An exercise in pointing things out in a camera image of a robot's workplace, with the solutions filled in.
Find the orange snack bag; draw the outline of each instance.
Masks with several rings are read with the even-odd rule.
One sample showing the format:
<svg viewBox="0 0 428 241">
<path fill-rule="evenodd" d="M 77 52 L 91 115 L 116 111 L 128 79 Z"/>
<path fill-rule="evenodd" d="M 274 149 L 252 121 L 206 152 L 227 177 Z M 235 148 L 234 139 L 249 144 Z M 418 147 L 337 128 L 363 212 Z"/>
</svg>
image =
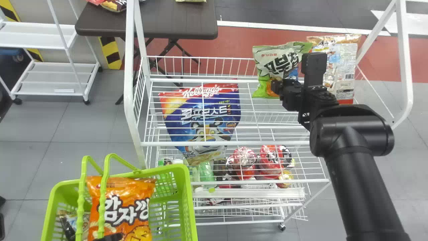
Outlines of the orange snack bag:
<svg viewBox="0 0 428 241">
<path fill-rule="evenodd" d="M 104 236 L 122 233 L 122 241 L 151 241 L 149 228 L 149 200 L 155 190 L 156 179 L 110 177 L 106 184 Z M 98 208 L 100 205 L 100 176 L 86 178 L 92 197 L 88 241 L 97 238 Z"/>
</svg>

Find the caster wheel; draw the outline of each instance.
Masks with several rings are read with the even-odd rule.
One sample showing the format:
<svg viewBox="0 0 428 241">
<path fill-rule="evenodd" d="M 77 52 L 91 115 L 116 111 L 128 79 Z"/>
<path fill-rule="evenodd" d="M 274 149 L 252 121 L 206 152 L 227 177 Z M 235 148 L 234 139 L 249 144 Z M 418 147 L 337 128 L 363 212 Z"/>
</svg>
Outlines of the caster wheel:
<svg viewBox="0 0 428 241">
<path fill-rule="evenodd" d="M 21 100 L 21 99 L 19 99 L 19 98 L 15 98 L 15 99 L 13 100 L 13 102 L 14 102 L 15 104 L 17 104 L 17 105 L 21 105 L 21 104 L 22 104 L 22 100 Z"/>
<path fill-rule="evenodd" d="M 285 231 L 285 225 L 284 225 L 284 224 L 281 224 L 281 223 L 280 223 L 280 224 L 278 225 L 278 228 L 279 228 L 281 231 L 283 231 L 283 232 Z"/>
<path fill-rule="evenodd" d="M 12 56 L 12 59 L 14 62 L 16 63 L 20 63 L 24 60 L 24 56 L 22 54 L 16 55 L 16 56 Z"/>
</svg>

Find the blue cereal box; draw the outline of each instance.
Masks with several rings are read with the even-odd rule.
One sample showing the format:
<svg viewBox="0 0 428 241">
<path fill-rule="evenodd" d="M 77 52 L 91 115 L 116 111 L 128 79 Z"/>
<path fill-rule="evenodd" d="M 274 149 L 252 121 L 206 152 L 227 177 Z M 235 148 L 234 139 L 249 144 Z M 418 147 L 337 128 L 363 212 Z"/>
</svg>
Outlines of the blue cereal box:
<svg viewBox="0 0 428 241">
<path fill-rule="evenodd" d="M 204 84 L 159 93 L 163 119 L 173 142 L 212 142 L 211 145 L 176 146 L 191 166 L 225 158 L 241 119 L 237 84 Z"/>
</svg>

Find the green shopping basket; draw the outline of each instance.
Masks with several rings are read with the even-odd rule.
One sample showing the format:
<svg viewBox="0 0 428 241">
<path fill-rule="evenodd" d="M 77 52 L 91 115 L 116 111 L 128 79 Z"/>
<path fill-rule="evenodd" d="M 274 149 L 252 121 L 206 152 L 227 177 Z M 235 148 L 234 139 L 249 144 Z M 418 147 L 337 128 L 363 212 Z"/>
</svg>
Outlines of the green shopping basket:
<svg viewBox="0 0 428 241">
<path fill-rule="evenodd" d="M 84 156 L 80 179 L 62 181 L 53 187 L 46 210 L 42 241 L 67 241 L 57 216 L 58 210 L 77 212 L 76 241 L 80 241 L 83 212 L 90 211 L 92 206 L 85 183 L 87 163 L 92 164 L 103 176 L 100 191 L 105 193 L 106 181 L 110 176 L 110 159 L 115 159 L 132 170 L 132 172 L 111 176 L 157 179 L 155 192 L 149 203 L 149 226 L 152 230 L 153 240 L 198 240 L 187 167 L 183 164 L 173 164 L 141 170 L 112 153 L 107 155 L 104 160 L 104 171 L 90 156 Z M 101 194 L 100 207 L 104 207 L 105 204 L 105 198 L 102 197 L 105 195 Z M 98 237 L 104 236 L 104 211 L 103 208 L 99 210 L 101 218 L 98 221 Z"/>
</svg>

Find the black table top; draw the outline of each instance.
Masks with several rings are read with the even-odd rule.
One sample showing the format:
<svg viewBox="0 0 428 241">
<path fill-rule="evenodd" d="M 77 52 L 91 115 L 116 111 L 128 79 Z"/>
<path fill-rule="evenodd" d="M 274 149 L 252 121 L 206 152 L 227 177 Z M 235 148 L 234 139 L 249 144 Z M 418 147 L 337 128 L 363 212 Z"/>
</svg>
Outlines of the black table top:
<svg viewBox="0 0 428 241">
<path fill-rule="evenodd" d="M 217 19 L 214 0 L 206 3 L 177 3 L 147 0 L 140 3 L 146 38 L 215 39 Z M 87 3 L 76 25 L 82 36 L 125 37 L 126 11 L 110 12 Z"/>
</svg>

